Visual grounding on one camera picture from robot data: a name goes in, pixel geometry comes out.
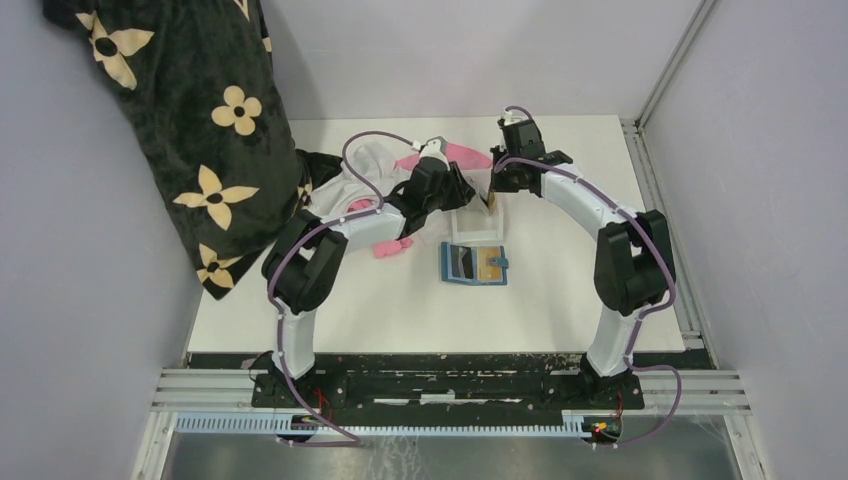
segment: black blanket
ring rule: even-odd
[[[313,186],[340,171],[338,157],[295,150],[259,0],[43,0],[43,7],[51,22],[87,41],[198,278],[223,297]]]

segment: pink fabric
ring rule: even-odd
[[[373,200],[357,200],[350,204],[350,207],[348,207],[347,211],[355,212],[357,210],[366,209],[372,205],[374,205]],[[388,242],[381,242],[374,245],[374,256],[377,258],[385,258],[391,255],[396,255],[411,246],[412,239],[408,237],[401,238],[400,240],[390,240]]]
[[[483,170],[492,168],[492,158],[484,155],[473,148],[463,147],[449,143],[446,156],[448,161],[456,162],[460,170]],[[418,155],[410,155],[398,160],[395,168],[412,171],[415,165],[418,164]]]

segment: gray wall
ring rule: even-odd
[[[199,286],[91,50],[0,4],[0,478],[127,478]]]
[[[263,0],[294,119],[634,118],[698,0]]]
[[[778,478],[845,478],[848,3],[721,2],[647,128]]]

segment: purple cable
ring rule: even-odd
[[[291,259],[300,251],[300,249],[303,248],[303,246],[307,242],[309,242],[309,240],[311,240],[314,236],[318,235],[319,233],[321,233],[324,230],[327,230],[328,228],[334,227],[334,226],[339,225],[341,223],[344,223],[346,221],[356,220],[357,218],[363,218],[363,217],[367,217],[369,215],[374,215],[374,214],[380,212],[381,209],[383,208],[383,205],[385,204],[385,198],[383,198],[383,194],[380,193],[380,190],[373,183],[368,181],[367,178],[365,178],[359,172],[354,170],[353,167],[350,164],[350,161],[348,161],[348,158],[347,158],[347,149],[350,146],[350,144],[353,143],[354,140],[362,138],[362,137],[367,136],[367,135],[381,135],[381,136],[384,136],[384,137],[394,138],[396,140],[399,140],[401,142],[406,143],[407,145],[412,145],[411,141],[401,137],[400,135],[395,135],[394,133],[382,132],[382,131],[377,131],[377,130],[370,130],[370,131],[367,131],[367,132],[357,133],[356,135],[350,137],[350,139],[348,139],[347,142],[345,142],[344,146],[342,147],[342,161],[344,162],[345,166],[347,167],[348,170],[350,170],[350,173],[352,173],[354,177],[359,179],[359,181],[364,183],[365,186],[367,186],[368,188],[370,188],[374,192],[374,194],[377,196],[377,206],[375,208],[371,208],[371,209],[368,209],[368,210],[360,210],[358,212],[353,212],[350,215],[345,215],[345,216],[339,217],[335,220],[332,220],[330,222],[322,224],[320,227],[318,227],[314,230],[311,230],[309,233],[304,235],[303,238],[301,238],[297,243],[295,243],[295,245],[292,247],[292,249],[289,250],[286,253],[286,256],[283,257],[283,261],[280,262],[280,265],[278,265],[277,269],[274,271],[274,275],[271,276],[271,280],[268,281],[268,300],[277,308],[277,312],[279,312],[279,314],[280,314],[280,320],[277,322],[277,352],[278,353],[283,352],[283,332],[284,332],[283,322],[285,322],[285,309],[283,308],[283,305],[280,302],[278,302],[277,299],[274,297],[274,287],[273,286],[276,285],[277,282],[280,280],[280,275],[282,275],[283,269],[286,267],[286,265],[288,265],[288,263],[291,261]],[[294,385],[294,381],[291,378],[291,374],[289,373],[288,366],[286,366],[285,355],[282,355],[282,354],[280,355],[280,365],[283,367],[283,377],[286,380],[286,385],[288,385],[289,390],[291,390],[291,393],[294,396],[295,400],[297,400],[297,403],[299,403],[301,407],[303,407],[307,412],[309,412],[310,415],[315,417],[315,419],[317,419],[319,422],[323,423],[326,427],[328,427],[331,430],[333,430],[337,433],[340,433],[340,434],[344,435],[345,437],[352,440],[352,441],[349,441],[349,442],[348,441],[341,441],[341,442],[321,442],[321,443],[294,443],[294,442],[289,442],[289,445],[298,446],[298,447],[358,447],[358,446],[362,445],[362,439],[361,438],[359,438],[358,436],[356,436],[356,435],[348,432],[347,430],[339,427],[338,425],[334,424],[333,422],[327,420],[326,418],[321,416],[320,413],[315,411],[314,408],[309,406],[309,403],[307,403],[306,400],[304,400],[304,398],[300,395],[300,393],[297,391],[297,388]]]
[[[639,336],[639,330],[642,328],[642,321],[645,319],[645,317],[650,315],[651,313],[659,312],[660,310],[665,310],[666,308],[669,308],[674,304],[674,300],[677,298],[677,289],[674,286],[674,279],[671,276],[671,271],[668,269],[668,265],[666,265],[665,261],[660,255],[659,250],[657,250],[657,246],[654,245],[653,241],[651,241],[651,237],[648,235],[647,232],[645,232],[645,229],[643,229],[642,226],[639,225],[639,222],[637,222],[636,219],[630,216],[629,213],[624,211],[617,203],[615,203],[613,199],[608,197],[604,192],[602,192],[598,187],[594,186],[589,181],[585,180],[582,177],[578,177],[574,173],[556,167],[551,167],[549,165],[545,165],[544,163],[520,157],[502,158],[497,162],[497,164],[495,164],[495,172],[500,172],[510,163],[523,163],[525,165],[530,165],[532,167],[536,167],[545,171],[554,172],[558,175],[562,175],[577,182],[586,190],[589,190],[599,200],[604,202],[609,208],[613,209],[617,214],[624,217],[624,219],[627,220],[627,222],[630,223],[631,226],[633,226],[633,228],[639,234],[639,237],[642,238],[642,242],[645,244],[645,247],[648,248],[648,250],[651,252],[651,255],[653,255],[654,259],[657,261],[657,265],[659,265],[663,277],[665,277],[666,284],[668,285],[668,299],[659,305],[652,305],[648,308],[645,308],[641,310],[639,314],[636,315],[636,323],[633,325],[633,331],[630,333],[630,338],[627,340],[627,348],[624,351],[624,364],[627,366],[627,368],[633,370],[634,372],[651,372],[660,370],[670,371],[674,375],[675,380],[677,380],[677,392],[674,396],[674,402],[671,404],[671,409],[669,410],[668,415],[666,415],[666,417],[662,420],[662,422],[660,422],[659,425],[657,425],[656,428],[639,437],[631,438],[629,440],[613,444],[613,446],[610,446],[610,448],[617,448],[624,445],[632,445],[653,437],[668,426],[668,424],[671,422],[671,419],[674,417],[675,412],[677,412],[677,407],[680,406],[680,397],[683,396],[683,379],[680,377],[680,372],[678,372],[677,369],[672,367],[671,365],[637,367],[633,365],[633,363],[630,361],[630,355],[633,353],[633,347],[636,345],[636,338]]]
[[[507,111],[507,112],[510,111],[510,110],[515,110],[515,111],[521,112],[522,115],[527,117],[527,120],[533,120],[533,115],[530,113],[529,110],[527,110],[524,107],[521,107],[521,106],[518,106],[518,105],[510,105],[510,106],[504,108],[504,110]]]

